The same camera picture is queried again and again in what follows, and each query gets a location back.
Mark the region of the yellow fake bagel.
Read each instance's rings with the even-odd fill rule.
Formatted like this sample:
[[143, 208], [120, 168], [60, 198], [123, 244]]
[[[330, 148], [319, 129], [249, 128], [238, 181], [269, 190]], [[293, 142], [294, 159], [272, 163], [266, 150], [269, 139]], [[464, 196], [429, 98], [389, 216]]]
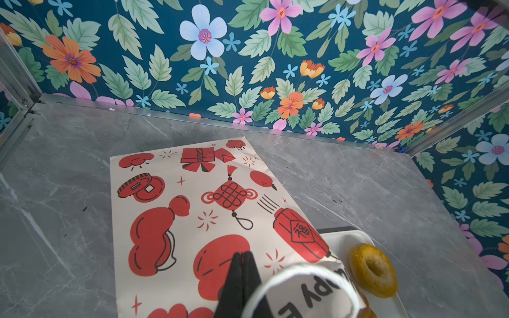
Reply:
[[382, 250], [372, 245], [358, 244], [349, 251], [348, 260], [353, 277], [364, 290], [383, 299], [396, 295], [398, 278]]

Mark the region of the red white paper bag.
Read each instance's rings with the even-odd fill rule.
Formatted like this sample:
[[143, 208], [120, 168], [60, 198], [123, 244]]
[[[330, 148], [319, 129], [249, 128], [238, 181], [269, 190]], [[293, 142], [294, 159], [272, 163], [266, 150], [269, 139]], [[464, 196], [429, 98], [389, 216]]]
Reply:
[[211, 317], [236, 253], [262, 281], [295, 264], [347, 272], [245, 138], [110, 160], [117, 314]]

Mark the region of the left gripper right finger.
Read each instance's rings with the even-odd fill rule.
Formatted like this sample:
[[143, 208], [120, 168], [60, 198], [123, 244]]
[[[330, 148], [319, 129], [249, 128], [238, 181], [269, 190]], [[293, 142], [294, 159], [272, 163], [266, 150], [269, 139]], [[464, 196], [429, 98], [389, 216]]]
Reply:
[[[242, 305], [243, 309], [254, 294], [255, 290], [261, 285], [261, 277], [255, 262], [255, 257], [251, 251], [242, 254]], [[266, 296], [261, 299], [253, 313], [254, 318], [273, 318]]]

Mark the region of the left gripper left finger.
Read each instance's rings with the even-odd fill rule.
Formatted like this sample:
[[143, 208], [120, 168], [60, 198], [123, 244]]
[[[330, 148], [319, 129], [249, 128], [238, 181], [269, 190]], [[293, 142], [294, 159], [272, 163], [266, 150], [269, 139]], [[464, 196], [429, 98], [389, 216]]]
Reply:
[[243, 311], [243, 255], [233, 255], [213, 318], [241, 317]]

